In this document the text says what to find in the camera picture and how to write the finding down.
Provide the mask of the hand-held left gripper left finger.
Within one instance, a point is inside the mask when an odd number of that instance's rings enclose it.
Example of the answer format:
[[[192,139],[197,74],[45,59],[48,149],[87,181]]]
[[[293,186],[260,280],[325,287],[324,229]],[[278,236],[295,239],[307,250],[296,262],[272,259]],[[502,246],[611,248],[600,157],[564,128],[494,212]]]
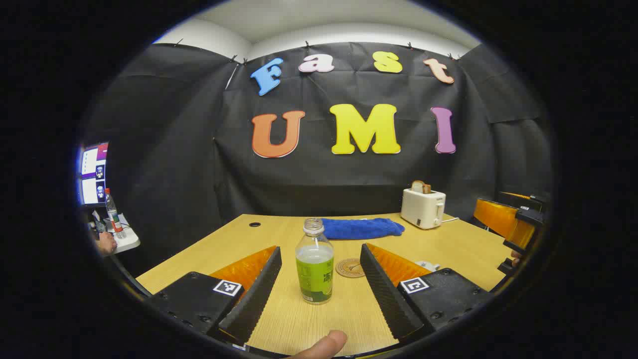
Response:
[[[261,318],[281,264],[280,248],[268,247],[211,274],[190,271],[147,303],[194,331],[243,345]]]

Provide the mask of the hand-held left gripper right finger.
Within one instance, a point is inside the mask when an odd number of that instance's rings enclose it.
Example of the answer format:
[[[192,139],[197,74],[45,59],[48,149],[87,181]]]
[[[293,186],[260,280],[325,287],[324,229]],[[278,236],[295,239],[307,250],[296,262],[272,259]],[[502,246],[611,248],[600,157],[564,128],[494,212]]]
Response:
[[[401,343],[454,324],[494,296],[451,268],[429,271],[371,243],[362,245],[360,263],[392,336]]]

